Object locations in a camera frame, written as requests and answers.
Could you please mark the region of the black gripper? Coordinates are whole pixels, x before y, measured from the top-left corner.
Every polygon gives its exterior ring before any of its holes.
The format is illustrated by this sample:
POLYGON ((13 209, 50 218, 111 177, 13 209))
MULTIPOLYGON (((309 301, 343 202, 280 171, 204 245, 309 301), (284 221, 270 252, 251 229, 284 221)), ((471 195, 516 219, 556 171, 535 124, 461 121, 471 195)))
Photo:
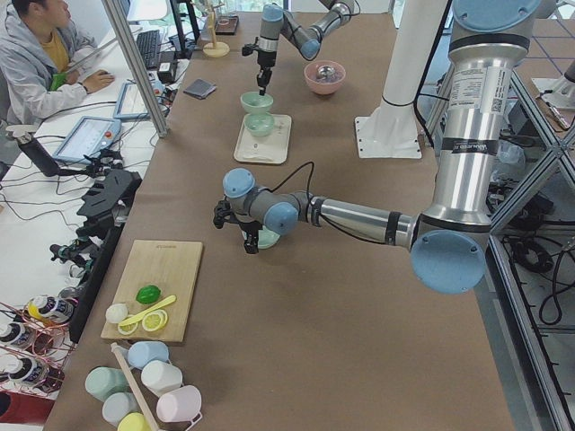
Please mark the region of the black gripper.
POLYGON ((242 47, 242 55, 250 56, 253 52, 257 53, 257 64, 260 71, 257 74, 256 81, 258 84, 259 94, 266 94, 266 88, 270 83, 272 68, 276 65, 277 58, 277 41, 266 38, 256 38, 253 43, 245 44, 242 47))
POLYGON ((245 233, 244 249, 248 254, 259 252, 259 230, 262 224, 255 220, 242 221, 232 209, 230 202, 222 199, 214 208, 213 224, 217 229, 222 229, 225 223, 238 224, 245 233))

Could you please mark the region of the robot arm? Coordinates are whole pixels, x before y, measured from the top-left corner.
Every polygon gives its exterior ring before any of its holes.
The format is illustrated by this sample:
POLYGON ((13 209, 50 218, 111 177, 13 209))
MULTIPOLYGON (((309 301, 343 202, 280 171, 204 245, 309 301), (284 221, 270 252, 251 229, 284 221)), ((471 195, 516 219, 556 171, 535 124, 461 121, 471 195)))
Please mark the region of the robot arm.
POLYGON ((318 55, 323 40, 357 15, 355 1, 322 1, 322 4, 327 8, 327 13, 307 28, 298 23, 293 14, 280 5, 264 5, 260 34, 253 43, 242 47, 244 57, 250 56, 253 52, 257 53, 257 64, 260 67, 256 76, 259 95, 265 95, 270 84, 281 36, 297 48, 302 58, 311 61, 318 55))
POLYGON ((264 229, 328 263, 349 243, 354 262, 443 294, 486 272, 486 197, 513 70, 533 34, 538 1, 410 1, 399 24, 329 1, 318 17, 273 5, 243 39, 276 55, 268 87, 294 117, 293 154, 308 161, 232 161, 210 211, 233 224, 235 250, 256 252, 264 229))

